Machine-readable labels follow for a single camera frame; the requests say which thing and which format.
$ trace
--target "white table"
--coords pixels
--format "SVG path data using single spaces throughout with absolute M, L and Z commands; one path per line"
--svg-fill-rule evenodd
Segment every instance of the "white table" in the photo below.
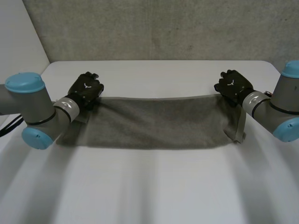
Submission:
M 263 61 L 55 62 L 42 74 L 52 100 L 90 71 L 102 96 L 214 94 L 235 69 L 273 91 L 279 73 Z M 0 139 L 0 223 L 298 223 L 298 142 L 282 143 L 247 116 L 243 144 L 207 150 L 90 147 L 30 149 L 22 124 Z

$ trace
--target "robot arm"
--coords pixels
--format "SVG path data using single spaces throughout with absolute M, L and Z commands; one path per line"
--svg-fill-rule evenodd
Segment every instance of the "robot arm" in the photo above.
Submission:
M 0 115 L 20 113 L 27 123 L 22 132 L 31 147 L 46 149 L 79 115 L 92 109 L 104 85 L 98 75 L 87 72 L 79 76 L 68 95 L 52 103 L 45 83 L 36 73 L 20 73 L 0 85 Z
M 228 70 L 214 87 L 231 105 L 240 104 L 283 142 L 299 138 L 299 61 L 286 64 L 271 98 L 253 89 L 239 72 Z

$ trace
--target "gray wall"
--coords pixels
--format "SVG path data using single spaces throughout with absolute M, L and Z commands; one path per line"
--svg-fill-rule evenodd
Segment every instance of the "gray wall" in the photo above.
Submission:
M 298 0 L 23 0 L 51 62 L 299 59 Z

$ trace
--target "gray towel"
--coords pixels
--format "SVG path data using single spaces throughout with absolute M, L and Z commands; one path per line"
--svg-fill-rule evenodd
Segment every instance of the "gray towel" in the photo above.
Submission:
M 202 149 L 242 142 L 246 114 L 220 95 L 188 98 L 101 98 L 87 124 L 74 121 L 65 146 Z

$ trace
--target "black glove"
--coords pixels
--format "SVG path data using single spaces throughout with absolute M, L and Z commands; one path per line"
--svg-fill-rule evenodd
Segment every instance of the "black glove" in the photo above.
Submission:
M 104 90 L 104 85 L 97 80 L 95 73 L 81 74 L 71 86 L 66 97 L 73 99 L 80 109 L 91 110 L 97 102 L 97 98 Z
M 244 98 L 254 92 L 252 84 L 236 70 L 222 72 L 221 77 L 214 88 L 233 106 L 242 105 Z

